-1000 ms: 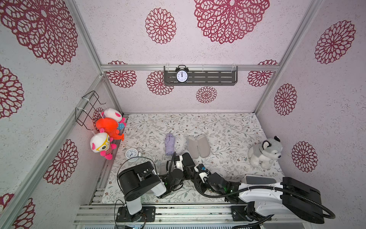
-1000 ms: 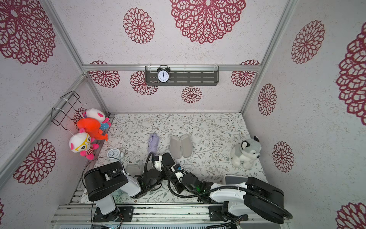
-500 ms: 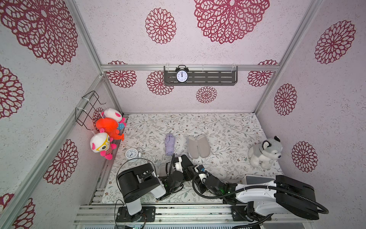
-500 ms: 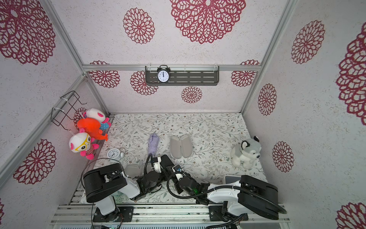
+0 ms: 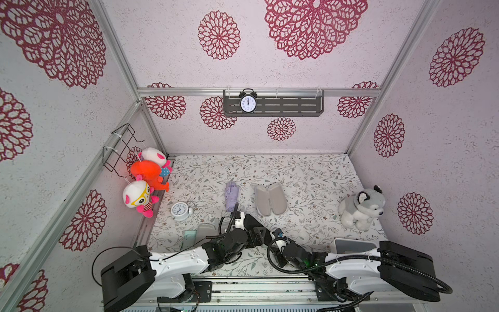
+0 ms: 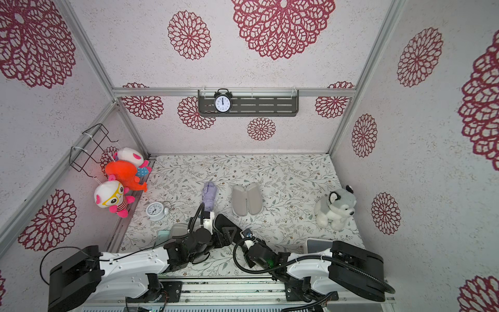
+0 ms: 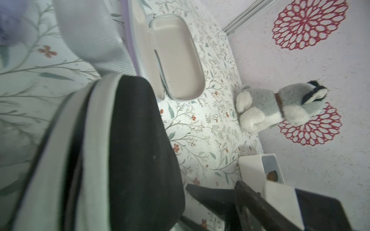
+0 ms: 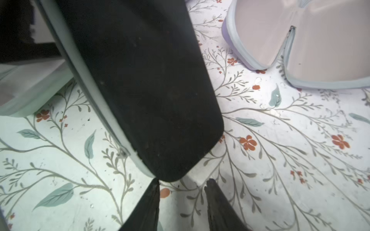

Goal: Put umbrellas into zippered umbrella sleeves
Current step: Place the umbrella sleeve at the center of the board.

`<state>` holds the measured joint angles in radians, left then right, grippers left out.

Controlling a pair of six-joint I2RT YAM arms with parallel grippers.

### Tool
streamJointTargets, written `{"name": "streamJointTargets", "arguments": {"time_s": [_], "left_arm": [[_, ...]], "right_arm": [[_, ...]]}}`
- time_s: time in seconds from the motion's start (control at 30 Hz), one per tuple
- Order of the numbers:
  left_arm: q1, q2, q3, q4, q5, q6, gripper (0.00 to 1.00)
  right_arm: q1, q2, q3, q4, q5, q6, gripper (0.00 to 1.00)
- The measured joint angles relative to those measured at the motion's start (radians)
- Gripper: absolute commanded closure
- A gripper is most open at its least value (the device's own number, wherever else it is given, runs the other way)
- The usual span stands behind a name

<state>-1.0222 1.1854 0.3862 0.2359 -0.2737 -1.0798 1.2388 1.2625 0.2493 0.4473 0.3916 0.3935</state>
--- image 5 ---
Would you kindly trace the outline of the black umbrella case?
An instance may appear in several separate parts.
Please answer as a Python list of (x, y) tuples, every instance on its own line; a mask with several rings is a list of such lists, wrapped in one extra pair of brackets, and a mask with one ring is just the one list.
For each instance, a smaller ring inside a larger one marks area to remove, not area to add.
[[(263, 245), (265, 245), (266, 247), (269, 246), (269, 244), (273, 240), (271, 232), (266, 227), (264, 227), (257, 219), (255, 219), (250, 214), (246, 214), (243, 223), (244, 230), (248, 235), (246, 248), (255, 248)], [(282, 253), (279, 251), (276, 243), (274, 243), (270, 247), (270, 250), (271, 254), (274, 256), (275, 262), (280, 268), (283, 268), (288, 264)]]

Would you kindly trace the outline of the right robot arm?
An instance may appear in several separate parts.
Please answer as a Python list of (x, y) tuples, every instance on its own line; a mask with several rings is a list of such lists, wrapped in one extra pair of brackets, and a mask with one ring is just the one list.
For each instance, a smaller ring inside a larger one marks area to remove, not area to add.
[(344, 309), (376, 292), (400, 291), (425, 302), (439, 302), (442, 294), (453, 292), (436, 277), (431, 256), (388, 240), (369, 251), (333, 254), (308, 251), (280, 231), (270, 237), (266, 257), (274, 269), (307, 276), (317, 291)]

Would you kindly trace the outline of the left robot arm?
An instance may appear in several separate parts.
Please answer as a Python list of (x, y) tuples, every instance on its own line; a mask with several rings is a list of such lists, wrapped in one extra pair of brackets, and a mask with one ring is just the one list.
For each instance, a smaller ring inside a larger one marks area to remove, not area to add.
[(146, 245), (127, 253), (101, 272), (104, 311), (122, 311), (140, 299), (184, 302), (195, 292), (192, 276), (237, 261), (245, 249), (269, 245), (270, 230), (252, 215), (234, 212), (227, 230), (209, 235), (176, 253), (157, 253)]

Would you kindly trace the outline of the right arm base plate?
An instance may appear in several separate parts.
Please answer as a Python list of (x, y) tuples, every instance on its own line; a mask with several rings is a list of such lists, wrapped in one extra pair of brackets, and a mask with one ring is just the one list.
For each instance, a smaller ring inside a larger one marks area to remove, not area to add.
[(329, 282), (314, 282), (317, 300), (319, 302), (340, 302), (344, 303), (347, 299), (336, 292), (335, 284)]

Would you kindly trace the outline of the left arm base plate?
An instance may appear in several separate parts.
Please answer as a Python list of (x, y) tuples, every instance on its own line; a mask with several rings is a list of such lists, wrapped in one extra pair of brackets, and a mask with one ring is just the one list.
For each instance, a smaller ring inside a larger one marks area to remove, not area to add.
[(186, 283), (186, 289), (177, 297), (169, 298), (167, 296), (157, 297), (159, 303), (207, 303), (211, 301), (213, 283), (203, 281), (190, 281)]

